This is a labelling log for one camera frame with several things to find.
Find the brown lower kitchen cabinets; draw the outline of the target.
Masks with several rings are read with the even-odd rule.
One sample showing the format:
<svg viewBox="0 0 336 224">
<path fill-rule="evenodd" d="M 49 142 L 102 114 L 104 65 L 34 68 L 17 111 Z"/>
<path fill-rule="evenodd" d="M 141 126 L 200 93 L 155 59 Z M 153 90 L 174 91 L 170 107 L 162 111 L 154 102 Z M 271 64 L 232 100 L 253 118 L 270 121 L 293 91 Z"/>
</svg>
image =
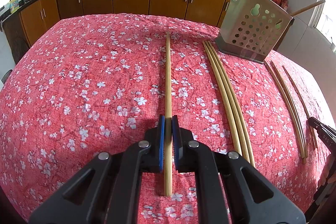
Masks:
<svg viewBox="0 0 336 224">
<path fill-rule="evenodd" d="M 13 52 L 31 47 L 61 19 L 91 14 L 144 14 L 219 26 L 229 0 L 32 0 L 1 22 Z"/>
</svg>

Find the red floral tablecloth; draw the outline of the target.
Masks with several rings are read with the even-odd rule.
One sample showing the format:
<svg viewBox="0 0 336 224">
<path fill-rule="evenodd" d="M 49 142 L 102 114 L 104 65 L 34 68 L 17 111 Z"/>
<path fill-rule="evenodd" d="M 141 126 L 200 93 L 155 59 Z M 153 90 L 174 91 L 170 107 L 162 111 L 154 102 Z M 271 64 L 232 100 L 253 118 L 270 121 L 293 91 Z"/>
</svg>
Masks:
<svg viewBox="0 0 336 224">
<path fill-rule="evenodd" d="M 233 149 L 230 127 L 204 41 L 219 29 L 164 16 L 108 14 L 63 19 L 23 56 L 1 90 L 1 188 L 17 213 L 31 213 L 100 151 L 111 154 L 143 138 L 165 113 L 166 32 L 171 43 L 173 115 L 213 151 Z M 256 168 L 302 211 L 312 200 L 329 150 L 303 164 L 290 114 L 263 64 L 218 52 L 246 122 Z M 272 51 L 294 99 L 306 114 L 335 128 L 314 77 Z M 137 223 L 198 223 L 194 175 L 176 173 L 171 197 L 160 174 L 143 175 Z"/>
</svg>

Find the yellow detergent bottle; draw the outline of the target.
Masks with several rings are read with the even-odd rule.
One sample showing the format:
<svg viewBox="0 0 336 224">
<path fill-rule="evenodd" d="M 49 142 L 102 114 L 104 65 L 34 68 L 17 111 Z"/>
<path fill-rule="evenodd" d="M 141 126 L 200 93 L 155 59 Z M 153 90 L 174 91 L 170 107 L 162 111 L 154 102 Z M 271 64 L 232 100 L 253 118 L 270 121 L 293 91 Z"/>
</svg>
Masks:
<svg viewBox="0 0 336 224">
<path fill-rule="evenodd" d="M 9 2 L 9 7 L 10 7 L 10 13 L 13 14 L 19 9 L 19 0 L 10 0 Z"/>
</svg>

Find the right window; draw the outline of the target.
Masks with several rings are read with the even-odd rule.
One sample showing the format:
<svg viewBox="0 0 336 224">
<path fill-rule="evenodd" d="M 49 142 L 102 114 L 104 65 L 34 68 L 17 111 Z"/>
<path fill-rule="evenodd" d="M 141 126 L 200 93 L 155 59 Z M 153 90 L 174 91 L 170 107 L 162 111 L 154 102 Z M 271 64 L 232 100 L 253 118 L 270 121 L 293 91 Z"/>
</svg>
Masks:
<svg viewBox="0 0 336 224">
<path fill-rule="evenodd" d="M 327 39 L 330 49 L 335 53 L 335 0 L 324 1 L 313 9 L 309 26 L 317 29 Z"/>
</svg>

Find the perforated metal utensil holder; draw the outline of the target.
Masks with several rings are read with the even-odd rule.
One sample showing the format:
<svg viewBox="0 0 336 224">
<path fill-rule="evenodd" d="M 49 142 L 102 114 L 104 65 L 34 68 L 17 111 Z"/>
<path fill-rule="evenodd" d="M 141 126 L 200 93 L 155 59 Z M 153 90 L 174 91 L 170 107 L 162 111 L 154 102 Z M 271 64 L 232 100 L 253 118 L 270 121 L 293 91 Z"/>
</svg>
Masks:
<svg viewBox="0 0 336 224">
<path fill-rule="evenodd" d="M 222 53 L 261 64 L 292 20 L 271 0 L 230 0 L 215 43 Z"/>
</svg>

